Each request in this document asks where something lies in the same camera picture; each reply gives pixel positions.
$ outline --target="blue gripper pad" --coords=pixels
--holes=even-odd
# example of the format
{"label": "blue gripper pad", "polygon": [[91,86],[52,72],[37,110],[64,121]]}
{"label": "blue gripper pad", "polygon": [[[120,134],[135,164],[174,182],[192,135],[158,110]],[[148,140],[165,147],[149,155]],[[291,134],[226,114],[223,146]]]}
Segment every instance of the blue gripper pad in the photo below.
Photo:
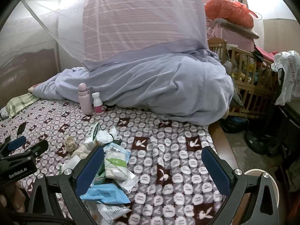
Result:
{"label": "blue gripper pad", "polygon": [[26,144],[26,137],[25,136],[21,136],[15,140],[13,140],[12,142],[10,142],[7,146],[7,150],[12,152],[15,151],[17,148],[21,147],[22,145]]}
{"label": "blue gripper pad", "polygon": [[202,149],[201,158],[220,194],[228,197],[231,193],[229,177],[207,147]]}
{"label": "blue gripper pad", "polygon": [[82,171],[76,179],[75,193],[78,197],[88,191],[88,188],[90,187],[94,177],[96,176],[101,164],[104,161],[104,150],[102,147],[99,147],[97,151],[92,154],[91,158],[89,158],[90,154],[86,159],[81,160],[77,164],[79,165],[81,162],[87,161],[86,165],[83,167]]}

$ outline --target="pink storage box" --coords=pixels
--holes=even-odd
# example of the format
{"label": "pink storage box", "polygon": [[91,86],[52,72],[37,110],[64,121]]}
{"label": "pink storage box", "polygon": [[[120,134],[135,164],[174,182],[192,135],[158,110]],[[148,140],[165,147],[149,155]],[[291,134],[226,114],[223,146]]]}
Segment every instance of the pink storage box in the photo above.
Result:
{"label": "pink storage box", "polygon": [[209,39],[217,37],[227,41],[227,44],[237,45],[239,49],[247,52],[254,51],[254,40],[244,37],[241,34],[233,32],[229,29],[223,28],[217,24],[213,29],[210,30]]}

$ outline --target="metal bolt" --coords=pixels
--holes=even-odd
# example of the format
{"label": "metal bolt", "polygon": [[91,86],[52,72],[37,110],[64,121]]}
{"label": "metal bolt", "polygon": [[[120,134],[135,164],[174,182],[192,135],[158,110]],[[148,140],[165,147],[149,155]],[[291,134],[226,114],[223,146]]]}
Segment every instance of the metal bolt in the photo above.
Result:
{"label": "metal bolt", "polygon": [[262,173],[262,175],[263,175],[263,177],[266,178],[266,179],[270,176],[267,172]]}
{"label": "metal bolt", "polygon": [[242,170],[241,169],[235,169],[234,170],[234,173],[236,174],[236,175],[242,175]]}
{"label": "metal bolt", "polygon": [[42,172],[37,175],[38,179],[41,179],[42,177],[44,177],[44,174]]}
{"label": "metal bolt", "polygon": [[67,169],[64,171],[65,175],[70,175],[72,173],[72,169]]}

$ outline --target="blue plastic packet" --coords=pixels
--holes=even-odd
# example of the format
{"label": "blue plastic packet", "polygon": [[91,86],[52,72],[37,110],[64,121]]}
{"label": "blue plastic packet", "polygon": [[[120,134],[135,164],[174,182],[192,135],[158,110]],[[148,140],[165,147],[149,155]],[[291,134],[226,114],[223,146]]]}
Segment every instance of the blue plastic packet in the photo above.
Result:
{"label": "blue plastic packet", "polygon": [[93,185],[80,196],[81,200],[95,200],[104,204],[127,204],[130,200],[115,184]]}
{"label": "blue plastic packet", "polygon": [[123,147],[119,146],[118,144],[115,144],[114,142],[111,142],[109,145],[105,146],[103,148],[104,152],[121,152],[125,155],[126,163],[128,163],[130,158],[130,151],[124,149]]}

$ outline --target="red plastic bag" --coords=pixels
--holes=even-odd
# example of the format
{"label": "red plastic bag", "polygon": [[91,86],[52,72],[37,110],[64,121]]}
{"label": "red plastic bag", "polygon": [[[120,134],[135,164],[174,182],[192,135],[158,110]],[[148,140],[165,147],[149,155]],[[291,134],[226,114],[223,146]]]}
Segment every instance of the red plastic bag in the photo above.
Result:
{"label": "red plastic bag", "polygon": [[223,18],[249,29],[254,26],[253,17],[250,13],[257,17],[245,4],[233,2],[232,0],[210,0],[205,5],[205,13],[210,20]]}

